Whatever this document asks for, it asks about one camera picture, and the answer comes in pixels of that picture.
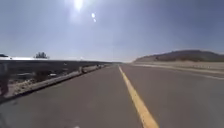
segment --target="mountain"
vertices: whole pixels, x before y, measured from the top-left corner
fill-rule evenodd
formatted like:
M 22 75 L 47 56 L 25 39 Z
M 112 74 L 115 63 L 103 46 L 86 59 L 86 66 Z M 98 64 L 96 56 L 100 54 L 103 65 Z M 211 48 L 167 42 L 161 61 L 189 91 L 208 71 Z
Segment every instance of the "mountain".
M 181 50 L 164 54 L 156 54 L 137 58 L 134 62 L 149 61 L 196 61 L 196 62 L 224 62 L 224 55 L 210 51 Z
M 0 57 L 8 57 L 8 56 L 6 56 L 5 54 L 0 54 Z

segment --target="sky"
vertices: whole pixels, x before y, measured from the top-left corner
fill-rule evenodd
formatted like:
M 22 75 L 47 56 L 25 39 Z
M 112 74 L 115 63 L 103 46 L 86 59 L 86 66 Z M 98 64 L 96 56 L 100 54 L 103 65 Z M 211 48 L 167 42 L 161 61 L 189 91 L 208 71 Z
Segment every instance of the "sky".
M 133 61 L 182 49 L 224 53 L 222 0 L 0 0 L 0 53 Z

